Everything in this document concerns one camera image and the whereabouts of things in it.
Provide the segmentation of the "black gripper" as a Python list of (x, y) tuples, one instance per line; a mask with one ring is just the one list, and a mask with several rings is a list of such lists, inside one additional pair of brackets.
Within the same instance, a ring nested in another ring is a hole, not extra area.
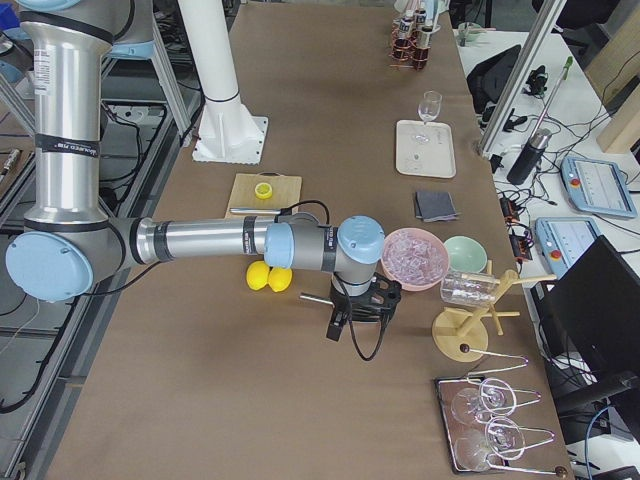
[(333, 307), (326, 337), (338, 341), (346, 324), (365, 321), (365, 295), (352, 296), (344, 282), (333, 279), (329, 299)]

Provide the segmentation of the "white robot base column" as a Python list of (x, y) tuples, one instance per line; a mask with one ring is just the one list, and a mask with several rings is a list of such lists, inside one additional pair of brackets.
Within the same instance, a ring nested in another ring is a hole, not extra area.
[(184, 0), (179, 8), (205, 100), (193, 159), (257, 165), (268, 119), (241, 100), (222, 3)]

